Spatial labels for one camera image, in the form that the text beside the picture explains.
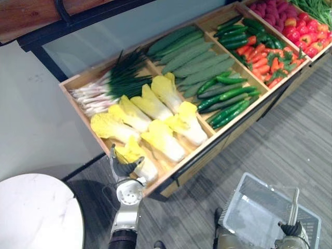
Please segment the wooden produce display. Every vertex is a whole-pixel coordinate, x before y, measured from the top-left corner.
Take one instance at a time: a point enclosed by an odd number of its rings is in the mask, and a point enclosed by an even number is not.
[[[218,42],[216,38],[213,37],[219,24],[224,23],[238,15],[243,15],[245,17],[254,19],[257,18],[254,13],[248,12],[245,6],[236,2],[221,7],[198,19],[184,23],[174,29],[169,30],[168,32],[165,32],[162,35],[159,35],[158,37],[150,39],[145,44],[141,44],[141,47],[147,50],[155,41],[157,41],[161,37],[170,34],[171,32],[179,29],[180,27],[193,25],[194,27],[203,32],[203,39],[205,42],[212,43],[212,47],[210,49],[211,51],[214,51],[216,54],[228,54],[230,58],[234,59],[235,62],[231,69],[239,73],[241,77],[247,79],[247,82],[244,86],[255,86],[260,91],[259,98],[253,104],[251,104],[247,109],[245,109],[242,113],[236,116],[233,120],[218,129],[213,129],[206,122],[206,119],[213,115],[215,112],[207,114],[197,113],[197,120],[202,129],[207,134],[208,139],[200,146],[193,146],[191,143],[188,142],[185,137],[181,135],[175,135],[175,138],[185,149],[185,158],[178,163],[171,162],[168,158],[153,149],[146,142],[140,141],[140,146],[144,149],[148,158],[153,161],[158,170],[158,178],[147,186],[144,191],[145,196],[150,196],[161,201],[166,200],[167,197],[169,197],[181,185],[183,185],[187,180],[194,176],[214,156],[216,156],[224,148],[226,148],[256,120],[262,117],[285,92],[288,87],[287,82],[290,82],[289,79],[291,79],[292,77],[300,77],[303,73],[302,69],[308,67],[308,63],[310,62],[310,60],[309,58],[306,58],[305,61],[296,69],[294,69],[286,78],[281,80],[272,89],[269,89],[264,84],[264,82],[259,80],[246,66],[244,66],[239,60],[237,60],[223,45]],[[275,30],[271,28],[268,24],[263,23],[263,25],[267,29],[267,32],[285,41],[287,45],[292,48],[293,52],[295,54],[298,54],[297,47],[292,46],[290,42],[285,39],[285,37],[283,37],[278,32],[275,32]],[[95,139],[107,155],[109,155],[109,150],[113,143],[122,146],[123,143],[117,140],[101,139],[97,137],[90,127],[90,118],[85,115],[79,104],[72,97],[71,91],[73,89],[85,86],[90,82],[98,80],[114,66],[116,59],[117,58],[114,58],[100,65],[94,66],[82,72],[81,74],[73,76],[72,78],[60,83],[60,88],[64,92],[65,96],[68,98],[75,111],[78,113],[80,118],[86,124],[88,129],[94,135]],[[156,61],[153,61],[152,59],[147,57],[144,62],[144,67],[140,71],[140,75],[162,75],[163,68],[164,66],[159,65],[158,63],[156,63]],[[178,92],[178,94],[183,100],[186,100],[188,102],[193,101],[192,97],[187,99],[184,98],[183,92]]]

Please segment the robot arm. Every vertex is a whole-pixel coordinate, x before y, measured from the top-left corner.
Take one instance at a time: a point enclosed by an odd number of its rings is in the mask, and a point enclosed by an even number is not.
[[[136,247],[139,208],[146,185],[144,178],[131,179],[129,174],[143,162],[144,157],[129,164],[122,164],[115,154],[114,145],[110,151],[110,166],[117,182],[116,195],[121,203],[110,232],[108,248],[134,249]]]

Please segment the metal rod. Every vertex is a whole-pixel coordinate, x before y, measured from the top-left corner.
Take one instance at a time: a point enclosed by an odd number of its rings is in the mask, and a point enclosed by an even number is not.
[[[63,1],[54,0],[54,4],[61,18],[67,23],[67,25],[70,25],[72,23],[71,16],[68,14],[67,10],[65,9]]]
[[[33,54],[40,60],[42,64],[58,79],[63,82],[68,79],[65,73],[59,68],[51,56],[45,51],[43,47],[38,47],[32,50]]]

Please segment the black metal frame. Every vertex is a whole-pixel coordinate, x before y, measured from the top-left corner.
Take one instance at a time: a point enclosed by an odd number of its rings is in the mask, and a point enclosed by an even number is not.
[[[153,1],[155,0],[113,0],[109,3],[70,16],[63,5],[63,0],[54,0],[54,4],[62,20],[25,34],[17,38],[17,41],[25,52],[32,51],[41,63],[50,70],[55,78],[61,82],[68,79],[68,77],[44,50],[42,47],[44,44]],[[4,46],[13,41],[14,40],[11,40],[4,44],[0,43],[0,46]]]

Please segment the white wall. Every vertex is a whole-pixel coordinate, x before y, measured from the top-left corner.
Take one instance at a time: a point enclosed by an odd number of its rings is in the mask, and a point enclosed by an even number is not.
[[[157,0],[44,47],[67,76],[231,0]],[[0,47],[0,181],[40,172],[62,178],[101,153],[58,87],[17,43]]]
[[[102,152],[58,83],[16,42],[0,47],[0,181],[31,171],[64,177]]]

